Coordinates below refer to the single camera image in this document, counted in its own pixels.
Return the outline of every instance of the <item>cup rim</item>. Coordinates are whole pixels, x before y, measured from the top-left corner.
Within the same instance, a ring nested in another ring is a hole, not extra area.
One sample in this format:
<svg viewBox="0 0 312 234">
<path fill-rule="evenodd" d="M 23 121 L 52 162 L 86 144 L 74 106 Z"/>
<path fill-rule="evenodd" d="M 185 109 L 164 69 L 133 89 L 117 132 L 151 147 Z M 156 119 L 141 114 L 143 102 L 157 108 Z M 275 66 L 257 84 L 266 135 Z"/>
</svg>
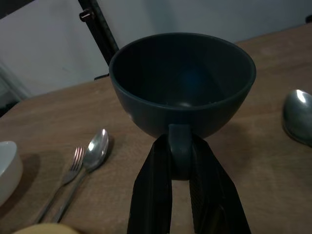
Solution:
<svg viewBox="0 0 312 234">
<path fill-rule="evenodd" d="M 231 46 L 235 49 L 237 49 L 238 51 L 241 52 L 242 55 L 245 56 L 245 58 L 248 60 L 248 62 L 251 65 L 251 78 L 250 80 L 246 83 L 246 85 L 240 89 L 238 92 L 236 92 L 234 95 L 231 95 L 230 97 L 227 97 L 223 100 L 220 101 L 216 101 L 213 103 L 209 103 L 209 104 L 205 104 L 205 105 L 199 105 L 199 106 L 191 106 L 191 107 L 185 107 L 185 106 L 168 106 L 168 105 L 163 105 L 163 104 L 159 104 L 157 102 L 152 102 L 152 101 L 148 101 L 145 100 L 143 98 L 140 98 L 138 96 L 133 95 L 132 93 L 130 93 L 128 90 L 124 89 L 119 82 L 116 80 L 114 73 L 113 73 L 113 65 L 115 63 L 115 60 L 117 59 L 118 55 L 121 54 L 124 50 L 128 49 L 131 45 L 136 44 L 140 41 L 146 40 L 146 39 L 150 39 L 150 38 L 156 38 L 156 37 L 161 37 L 161 36 L 169 36 L 169 35 L 192 35 L 192 36 L 197 36 L 197 37 L 206 37 L 206 38 L 210 38 L 210 39 L 214 39 L 217 40 L 219 42 L 222 42 L 228 46 Z M 218 105 L 222 105 L 223 103 L 229 102 L 231 100 L 236 99 L 238 96 L 240 96 L 242 93 L 248 91 L 251 86 L 253 85 L 254 81 L 255 81 L 255 77 L 256 77 L 256 66 L 254 64 L 253 59 L 250 57 L 250 55 L 248 55 L 242 48 L 240 48 L 239 46 L 235 45 L 234 43 L 231 43 L 229 41 L 226 41 L 224 39 L 221 38 L 217 38 L 214 36 L 209 36 L 209 35 L 205 35 L 205 34 L 198 34 L 198 33 L 163 33 L 163 34 L 155 34 L 155 35 L 151 35 L 148 37 L 144 37 L 144 38 L 140 38 L 137 39 L 135 41 L 132 41 L 131 43 L 125 45 L 124 47 L 122 47 L 119 51 L 117 51 L 117 53 L 113 56 L 112 60 L 110 61 L 109 64 L 109 75 L 110 78 L 113 82 L 113 84 L 125 95 L 127 95 L 128 97 L 135 99 L 139 102 L 142 102 L 144 104 L 147 105 L 152 105 L 154 107 L 158 107 L 160 109 L 165 109 L 165 110 L 175 110 L 175 111 L 196 111 L 196 110 L 202 110 L 202 109 L 209 109 L 209 108 L 213 108 L 215 106 Z"/>
</svg>

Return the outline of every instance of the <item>metal spoon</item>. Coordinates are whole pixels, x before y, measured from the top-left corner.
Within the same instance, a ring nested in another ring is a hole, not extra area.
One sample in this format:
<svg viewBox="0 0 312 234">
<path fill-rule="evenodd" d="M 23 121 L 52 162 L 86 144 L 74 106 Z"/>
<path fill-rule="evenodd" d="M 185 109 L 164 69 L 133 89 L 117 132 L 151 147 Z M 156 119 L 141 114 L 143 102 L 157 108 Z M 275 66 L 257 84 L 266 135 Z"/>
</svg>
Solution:
<svg viewBox="0 0 312 234">
<path fill-rule="evenodd" d="M 290 92 L 283 108 L 283 127 L 295 140 L 312 147 L 312 96 L 301 90 Z"/>
<path fill-rule="evenodd" d="M 69 196 L 59 209 L 58 213 L 54 216 L 52 222 L 54 223 L 60 222 L 64 213 L 66 212 L 67 208 L 72 202 L 74 194 L 78 186 L 83 181 L 83 179 L 88 174 L 93 172 L 96 168 L 98 168 L 107 158 L 108 145 L 109 145 L 108 133 L 105 129 L 102 129 L 94 136 L 94 138 L 89 143 L 88 149 L 82 161 L 82 165 L 85 168 L 85 171 L 83 172 L 83 174 L 81 175 L 75 186 L 72 188 L 72 191 L 70 192 Z"/>
</svg>

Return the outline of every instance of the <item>yellow object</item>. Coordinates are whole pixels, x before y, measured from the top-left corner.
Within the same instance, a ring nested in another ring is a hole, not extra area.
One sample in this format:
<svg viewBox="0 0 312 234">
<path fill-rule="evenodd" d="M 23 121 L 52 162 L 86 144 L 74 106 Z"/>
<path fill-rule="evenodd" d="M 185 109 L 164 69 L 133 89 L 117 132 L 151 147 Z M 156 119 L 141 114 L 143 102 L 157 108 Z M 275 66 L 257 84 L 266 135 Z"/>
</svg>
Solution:
<svg viewBox="0 0 312 234">
<path fill-rule="evenodd" d="M 19 230 L 13 234 L 79 234 L 74 229 L 58 223 L 41 223 Z"/>
</svg>

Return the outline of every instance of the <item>white bowl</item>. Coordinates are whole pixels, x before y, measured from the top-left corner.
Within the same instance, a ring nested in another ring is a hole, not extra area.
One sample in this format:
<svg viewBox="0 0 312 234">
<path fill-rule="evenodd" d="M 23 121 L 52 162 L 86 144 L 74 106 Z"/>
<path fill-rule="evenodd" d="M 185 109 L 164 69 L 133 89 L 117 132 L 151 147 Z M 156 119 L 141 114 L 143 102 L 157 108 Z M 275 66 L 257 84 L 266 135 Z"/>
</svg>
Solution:
<svg viewBox="0 0 312 234">
<path fill-rule="evenodd" d="M 17 146 L 12 141 L 0 142 L 0 206 L 20 182 L 23 165 Z"/>
</svg>

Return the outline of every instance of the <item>fork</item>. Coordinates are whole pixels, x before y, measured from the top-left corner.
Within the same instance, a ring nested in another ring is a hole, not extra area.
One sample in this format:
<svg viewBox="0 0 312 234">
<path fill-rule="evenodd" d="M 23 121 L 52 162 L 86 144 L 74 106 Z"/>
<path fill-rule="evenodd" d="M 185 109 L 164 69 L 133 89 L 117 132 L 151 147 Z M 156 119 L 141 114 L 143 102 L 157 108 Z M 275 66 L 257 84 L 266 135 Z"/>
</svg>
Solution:
<svg viewBox="0 0 312 234">
<path fill-rule="evenodd" d="M 78 173 L 81 169 L 81 166 L 82 166 L 83 157 L 84 157 L 84 148 L 83 147 L 77 147 L 75 150 L 73 162 L 69 168 L 69 171 L 63 176 L 62 182 L 59 185 L 58 189 L 54 192 L 54 194 L 50 198 L 49 202 L 40 211 L 38 217 L 34 221 L 34 224 L 40 223 L 42 221 L 43 217 L 46 215 L 48 210 L 51 208 L 51 206 L 52 206 L 55 198 L 57 197 L 57 194 L 60 192 L 61 188 L 63 188 L 68 183 L 70 183 L 78 175 Z"/>
</svg>

